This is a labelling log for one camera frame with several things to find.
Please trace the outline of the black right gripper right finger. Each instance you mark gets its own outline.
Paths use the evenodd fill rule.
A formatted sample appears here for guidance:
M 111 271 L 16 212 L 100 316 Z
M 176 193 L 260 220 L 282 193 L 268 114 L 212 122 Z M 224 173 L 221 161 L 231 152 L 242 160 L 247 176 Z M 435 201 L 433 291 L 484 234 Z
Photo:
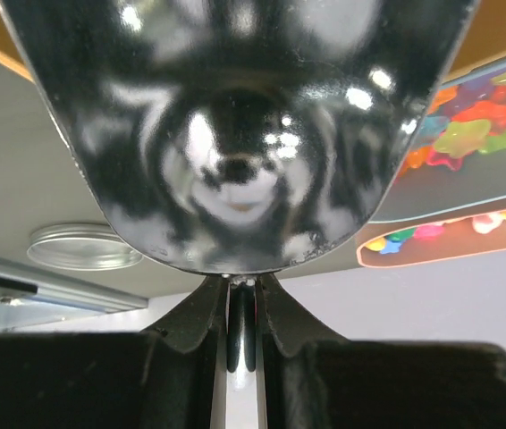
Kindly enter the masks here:
M 263 428 L 506 428 L 506 350 L 484 342 L 352 341 L 257 279 Z

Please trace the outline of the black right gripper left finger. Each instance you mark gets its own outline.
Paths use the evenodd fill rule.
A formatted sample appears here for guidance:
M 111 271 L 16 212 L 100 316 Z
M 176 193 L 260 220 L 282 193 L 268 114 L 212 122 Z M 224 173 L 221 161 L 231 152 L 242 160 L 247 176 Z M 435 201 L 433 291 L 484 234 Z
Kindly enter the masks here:
M 140 332 L 0 333 L 0 428 L 222 428 L 226 280 Z

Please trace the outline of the silver metal scoop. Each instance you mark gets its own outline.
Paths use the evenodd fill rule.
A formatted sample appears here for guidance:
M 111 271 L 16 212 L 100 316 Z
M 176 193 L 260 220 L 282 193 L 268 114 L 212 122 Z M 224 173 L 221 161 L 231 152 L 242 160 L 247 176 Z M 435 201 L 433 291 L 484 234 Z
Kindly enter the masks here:
M 105 219 L 203 283 L 149 330 L 141 428 L 223 425 L 255 375 L 266 428 L 326 428 L 350 358 L 276 273 L 377 211 L 474 1 L 1 1 Z

